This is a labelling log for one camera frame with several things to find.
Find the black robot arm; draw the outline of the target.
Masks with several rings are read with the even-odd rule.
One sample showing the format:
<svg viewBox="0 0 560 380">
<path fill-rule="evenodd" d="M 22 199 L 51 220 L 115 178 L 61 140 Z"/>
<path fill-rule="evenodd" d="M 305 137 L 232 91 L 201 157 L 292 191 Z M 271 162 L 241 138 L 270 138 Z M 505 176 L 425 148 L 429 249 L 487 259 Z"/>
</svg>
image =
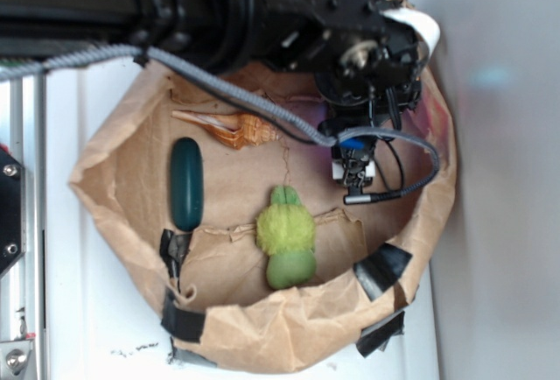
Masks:
<svg viewBox="0 0 560 380">
<path fill-rule="evenodd" d="M 425 61 L 394 0 L 1 0 L 1 56 L 154 46 L 222 74 L 259 61 L 312 74 L 340 107 L 414 109 Z"/>
</svg>

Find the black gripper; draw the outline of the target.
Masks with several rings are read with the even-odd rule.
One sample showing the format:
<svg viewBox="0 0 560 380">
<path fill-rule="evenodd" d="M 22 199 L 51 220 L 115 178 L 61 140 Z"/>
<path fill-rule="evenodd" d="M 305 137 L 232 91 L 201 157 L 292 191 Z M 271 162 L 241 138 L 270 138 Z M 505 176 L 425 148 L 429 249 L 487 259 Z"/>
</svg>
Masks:
<svg viewBox="0 0 560 380">
<path fill-rule="evenodd" d="M 392 18 L 397 0 L 262 0 L 262 61 L 277 72 L 313 74 L 339 109 L 369 105 L 393 116 L 414 109 L 427 47 Z"/>
</svg>

